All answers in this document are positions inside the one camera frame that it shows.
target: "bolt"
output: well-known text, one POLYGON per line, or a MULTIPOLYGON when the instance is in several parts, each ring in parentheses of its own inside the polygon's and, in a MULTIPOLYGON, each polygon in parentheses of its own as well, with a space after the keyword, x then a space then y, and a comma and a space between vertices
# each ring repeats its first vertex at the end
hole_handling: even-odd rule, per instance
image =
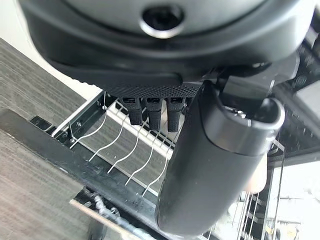
POLYGON ((87 207, 87 208, 90 207, 91 205, 92 205, 92 203, 91 203, 90 201, 87 201, 87 202, 84 204, 84 206, 87 207))

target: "white wire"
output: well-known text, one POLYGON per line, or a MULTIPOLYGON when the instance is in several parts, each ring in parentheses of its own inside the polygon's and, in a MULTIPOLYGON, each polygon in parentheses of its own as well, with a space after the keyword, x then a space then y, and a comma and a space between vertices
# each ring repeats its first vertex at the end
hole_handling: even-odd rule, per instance
POLYGON ((119 132, 118 136, 116 136, 116 138, 115 138, 112 142, 110 142, 108 145, 99 148, 99 149, 95 152, 95 154, 93 154, 93 156, 88 160, 88 162, 90 162, 101 150, 110 147, 112 144, 114 144, 114 143, 118 140, 118 138, 119 138, 120 135, 121 135, 122 129, 124 129, 124 122, 125 122, 127 116, 128 116, 128 115, 126 115, 125 118, 122 120, 121 129, 120 129, 120 132, 119 132))
POLYGON ((148 186, 146 187, 146 189, 143 191, 142 197, 146 194, 146 192, 147 192, 147 190, 150 188, 150 186, 151 186, 152 184, 154 184, 156 181, 158 181, 158 180, 161 178, 162 174, 164 174, 164 172, 165 172, 165 170, 166 170, 166 167, 167 167, 167 163, 168 163, 168 153, 169 153, 169 150, 170 150, 172 144, 174 143, 174 141, 176 140, 177 136, 179 135, 179 133, 180 133, 180 131, 181 131, 181 129, 182 129, 182 126, 183 126, 183 124, 180 126, 180 129, 178 130, 178 132, 177 132, 177 134, 175 135, 173 141, 171 142, 170 146, 168 147, 168 150, 167 150, 166 153, 165 153, 165 162, 164 162, 164 167, 163 167, 163 169, 162 169, 162 172, 160 173, 160 175, 159 175, 155 180, 153 180, 152 182, 149 183, 149 185, 148 185, 148 186))
POLYGON ((156 141, 159 133, 160 133, 160 131, 158 131, 158 133, 156 134, 156 136, 154 137, 154 139, 153 139, 153 141, 152 141, 152 144, 151 144, 151 152, 150 152, 150 156, 149 156, 148 160, 145 162, 145 164, 144 164, 142 167, 140 167, 139 169, 135 170, 135 171, 131 174, 131 176, 129 177, 129 179, 126 181, 125 186, 130 182, 130 180, 132 179, 132 177, 133 177, 136 173, 138 173, 138 172, 140 172, 142 169, 144 169, 145 166, 147 166, 147 164, 149 163, 149 161, 150 161, 150 159, 151 159, 151 156, 152 156, 152 153, 153 153, 153 151, 154 151, 154 143, 155 143, 155 141, 156 141))
POLYGON ((140 133, 141 129, 143 129, 143 126, 144 126, 145 124, 146 124, 146 123, 144 123, 144 124, 140 127, 140 129, 137 131, 135 145, 134 145, 133 149, 131 150, 131 152, 129 152, 129 153, 128 153, 126 156, 124 156, 123 158, 120 158, 119 160, 117 160, 117 161, 112 165, 112 167, 110 167, 110 169, 108 170, 107 174, 109 174, 109 173, 111 172, 111 170, 114 169, 114 167, 115 167, 118 163, 126 160, 126 159, 127 159, 128 157, 130 157, 131 154, 135 151, 135 149, 136 149, 136 147, 137 147, 137 145, 138 145, 138 141, 139 141, 139 133, 140 133))
POLYGON ((251 236, 251 230, 252 230, 252 226, 254 224, 254 218, 255 218, 255 215, 256 215, 258 199, 259 199, 259 192, 258 192, 258 194, 256 196, 256 200, 255 200, 255 206, 254 206, 253 215, 252 215, 252 219, 251 219, 251 226, 250 226, 250 230, 249 230, 249 236, 251 236))
POLYGON ((235 222, 235 218, 236 218, 236 215, 237 215, 237 210, 238 210, 238 206, 239 206, 240 199, 241 199, 241 193, 240 193, 240 196, 239 196, 239 200, 238 200, 238 202, 236 203, 236 207, 235 207, 235 211, 234 211, 234 216, 233 216, 232 224, 231 224, 232 227, 234 226, 234 222, 235 222))
POLYGON ((89 134, 87 134, 87 135, 83 135, 83 136, 79 137, 79 138, 74 142, 74 144, 71 145, 70 149, 72 149, 81 139, 88 138, 88 137, 96 134, 96 133, 103 127, 103 125, 105 124, 105 121, 106 121, 106 119, 107 119, 107 111, 108 111, 108 109, 105 111, 104 119, 103 119, 103 122, 101 123, 101 125, 100 125, 96 130, 94 130, 93 132, 91 132, 91 133, 89 133, 89 134))

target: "gray surface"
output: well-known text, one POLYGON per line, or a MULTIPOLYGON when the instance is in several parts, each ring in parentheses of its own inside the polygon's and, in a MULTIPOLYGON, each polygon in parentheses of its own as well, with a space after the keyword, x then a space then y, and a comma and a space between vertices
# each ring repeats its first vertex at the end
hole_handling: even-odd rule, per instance
MULTIPOLYGON (((3 39, 0 72, 0 108, 10 108, 26 119, 39 115, 58 125, 85 101, 3 39)), ((110 143, 119 130, 117 123, 107 119, 99 134, 85 143, 97 150, 110 143)), ((136 137, 123 130, 116 144, 102 153, 114 162, 135 142, 136 137)), ((150 150, 139 142, 137 151, 122 166, 132 173, 145 163, 150 150)), ((153 152, 148 168, 137 177, 149 183, 163 164, 164 158, 153 152)), ((81 188, 8 136, 0 135, 0 240, 86 239, 89 218, 68 203, 81 188)), ((109 239, 119 238, 108 234, 109 239)))
POLYGON ((90 218, 69 205, 81 184, 2 131, 0 140, 0 239, 86 239, 90 218))
MULTIPOLYGON (((3 53, 0 61, 0 108, 10 108, 26 119, 39 115, 48 122, 59 125, 85 101, 2 39, 0 50, 3 53)), ((99 125, 100 122, 97 122, 88 132, 92 132, 99 125)), ((107 118, 101 130, 83 142, 96 151, 112 142, 120 128, 119 124, 107 118)), ((134 148, 135 143, 136 137, 123 129, 116 143, 101 151, 101 155, 113 164, 119 158, 126 156, 134 148)), ((139 141, 133 154, 118 166, 130 175, 143 166, 150 152, 151 148, 139 141)), ((153 151, 149 164, 136 174, 136 178, 148 185, 158 177, 164 164, 165 158, 153 151)), ((162 180, 163 177, 151 188, 158 192, 162 180)))

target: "textured black grip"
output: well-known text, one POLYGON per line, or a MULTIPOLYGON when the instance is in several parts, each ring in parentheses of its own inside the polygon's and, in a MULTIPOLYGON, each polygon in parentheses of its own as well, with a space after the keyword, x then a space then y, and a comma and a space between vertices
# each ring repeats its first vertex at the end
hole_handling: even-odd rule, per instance
POLYGON ((209 229, 239 196, 262 158, 214 145, 202 126, 198 95, 168 164, 155 213, 161 230, 180 236, 209 229))

